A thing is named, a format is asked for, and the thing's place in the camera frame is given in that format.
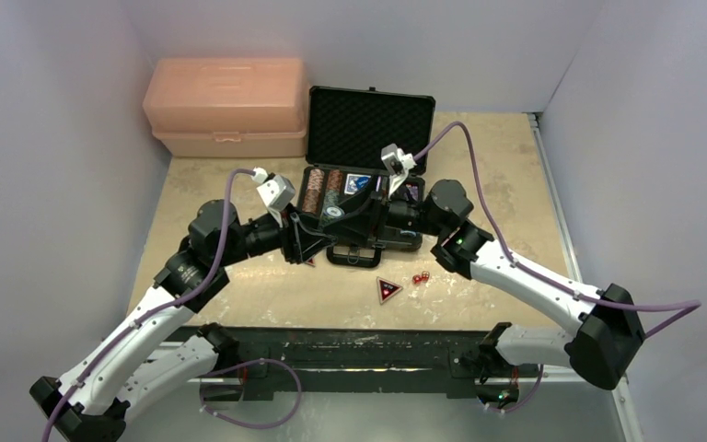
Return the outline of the grey poker chip stack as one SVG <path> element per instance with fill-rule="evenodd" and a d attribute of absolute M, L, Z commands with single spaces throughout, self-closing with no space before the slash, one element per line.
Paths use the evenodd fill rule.
<path fill-rule="evenodd" d="M 321 212 L 321 220 L 325 223 L 333 222 L 345 215 L 345 212 L 336 205 L 325 206 Z"/>

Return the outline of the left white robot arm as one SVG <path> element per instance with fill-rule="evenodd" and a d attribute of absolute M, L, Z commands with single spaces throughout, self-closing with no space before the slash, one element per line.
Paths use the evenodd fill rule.
<path fill-rule="evenodd" d="M 334 245 L 316 217 L 292 205 L 247 222 L 233 204 L 203 204 L 179 249 L 155 276 L 134 310 L 99 346 L 58 378 L 39 378 L 30 395 L 46 416 L 42 439 L 115 441 L 144 409 L 193 378 L 244 376 L 267 357 L 244 360 L 224 326 L 201 326 L 174 352 L 153 352 L 228 284 L 226 269 L 279 250 L 291 263 Z"/>

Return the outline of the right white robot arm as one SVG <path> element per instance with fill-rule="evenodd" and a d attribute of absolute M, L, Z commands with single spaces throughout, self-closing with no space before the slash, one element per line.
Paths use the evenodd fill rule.
<path fill-rule="evenodd" d="M 627 289 L 569 279 L 510 250 L 469 221 L 473 204 L 456 180 L 440 180 L 420 202 L 389 199 L 373 181 L 321 212 L 324 231 L 357 246 L 387 227 L 437 239 L 431 252 L 448 272 L 493 286 L 538 310 L 557 329 L 506 323 L 480 350 L 494 375 L 523 364 L 564 366 L 588 383 L 614 390 L 646 339 Z"/>

